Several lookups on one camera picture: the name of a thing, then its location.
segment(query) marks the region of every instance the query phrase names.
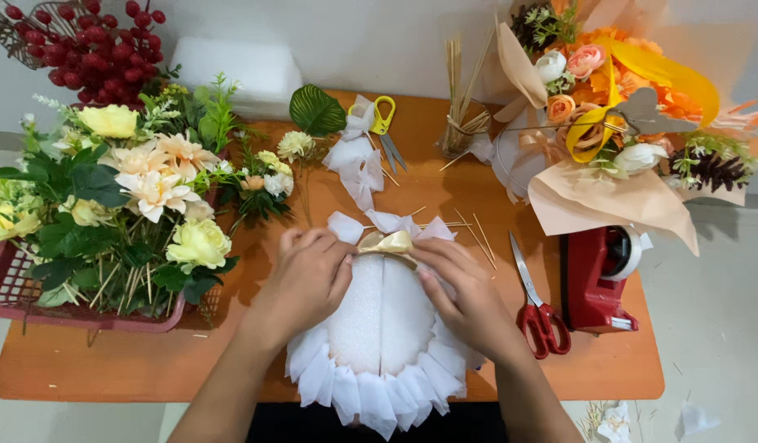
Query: white wall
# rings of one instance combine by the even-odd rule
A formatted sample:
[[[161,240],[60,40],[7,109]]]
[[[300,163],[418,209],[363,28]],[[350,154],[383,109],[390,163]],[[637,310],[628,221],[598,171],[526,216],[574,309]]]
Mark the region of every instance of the white wall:
[[[14,3],[21,6],[34,1]],[[128,17],[122,12],[123,5],[123,0],[103,0],[103,8],[118,11],[124,26]],[[152,9],[162,10],[168,18],[165,25],[158,26],[167,60],[182,35],[285,43],[292,48],[307,82],[348,90],[445,97],[443,38],[461,30],[465,57],[474,56],[492,24],[493,5],[493,0],[154,0]],[[758,0],[670,0],[669,8],[674,24],[758,23]],[[758,41],[755,48],[756,54],[733,93],[735,101],[758,98]],[[74,94],[50,84],[46,75],[45,70],[35,73],[7,60],[0,46],[0,130],[18,131],[18,121],[26,112],[49,116],[31,100],[35,91],[67,103],[75,101]],[[479,96],[502,102],[501,94]]]

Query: scissors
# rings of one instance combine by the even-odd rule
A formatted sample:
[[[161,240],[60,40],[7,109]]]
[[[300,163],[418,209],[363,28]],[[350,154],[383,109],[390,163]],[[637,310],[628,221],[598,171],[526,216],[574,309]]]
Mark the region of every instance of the scissors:
[[[524,337],[526,337],[527,327],[530,327],[532,340],[535,342],[532,354],[536,359],[545,359],[549,352],[560,355],[567,354],[571,349],[571,334],[568,332],[562,317],[537,296],[522,252],[518,248],[515,237],[513,237],[513,232],[510,231],[510,234],[513,257],[516,258],[516,267],[518,267],[518,273],[522,277],[524,291],[527,295],[527,304],[522,307],[516,318],[518,327],[522,330]],[[554,328],[551,326],[552,319],[559,330],[559,345],[557,345],[557,340],[554,337]]]
[[[379,103],[382,102],[390,103],[392,106],[390,109],[390,114],[387,115],[387,118],[382,117],[381,113],[379,112]],[[352,115],[353,107],[354,105],[349,107],[349,115]],[[393,170],[393,174],[398,175],[398,170],[395,167],[395,161],[397,161],[405,171],[408,172],[409,169],[406,168],[404,159],[401,157],[401,154],[399,154],[398,148],[395,147],[393,139],[391,139],[387,134],[387,131],[390,129],[390,121],[393,119],[394,114],[395,100],[388,96],[381,96],[377,98],[374,100],[374,124],[369,130],[374,134],[379,134],[379,140],[381,141],[382,147],[384,147],[384,155],[387,156],[387,163],[390,164],[390,169]]]

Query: person's left hand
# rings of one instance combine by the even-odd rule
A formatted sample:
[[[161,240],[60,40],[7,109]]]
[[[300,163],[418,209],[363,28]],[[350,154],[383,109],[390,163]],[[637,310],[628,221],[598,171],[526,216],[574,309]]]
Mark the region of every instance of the person's left hand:
[[[248,315],[261,334],[283,346],[332,315],[352,283],[357,248],[320,228],[292,228],[281,235],[278,257]]]

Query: striped green leaf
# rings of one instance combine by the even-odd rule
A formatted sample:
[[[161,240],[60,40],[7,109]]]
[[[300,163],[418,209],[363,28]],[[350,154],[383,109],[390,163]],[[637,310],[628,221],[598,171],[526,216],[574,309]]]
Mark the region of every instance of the striped green leaf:
[[[312,84],[294,91],[288,113],[300,129],[314,137],[326,136],[346,127],[346,111],[338,100]]]

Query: yellow scissors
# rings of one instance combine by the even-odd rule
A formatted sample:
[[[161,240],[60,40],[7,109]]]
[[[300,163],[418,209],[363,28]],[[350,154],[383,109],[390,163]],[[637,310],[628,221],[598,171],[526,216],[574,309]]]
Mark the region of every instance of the yellow scissors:
[[[387,102],[390,103],[390,114],[387,115],[387,118],[384,118],[380,112],[379,112],[379,103]],[[349,107],[349,114],[352,115],[352,108],[354,108],[354,105]],[[395,100],[388,96],[381,96],[374,100],[374,124],[369,129],[374,134],[379,135],[379,140],[381,141],[382,147],[384,147],[384,155],[387,156],[387,162],[390,164],[390,169],[393,170],[393,174],[397,175],[398,170],[395,168],[395,161],[397,161],[402,168],[404,168],[405,171],[409,171],[409,169],[406,168],[406,164],[404,163],[404,159],[401,157],[401,154],[398,152],[398,148],[395,147],[395,144],[393,143],[393,139],[390,138],[390,136],[387,134],[387,131],[390,129],[390,121],[393,119],[393,115],[395,114]]]

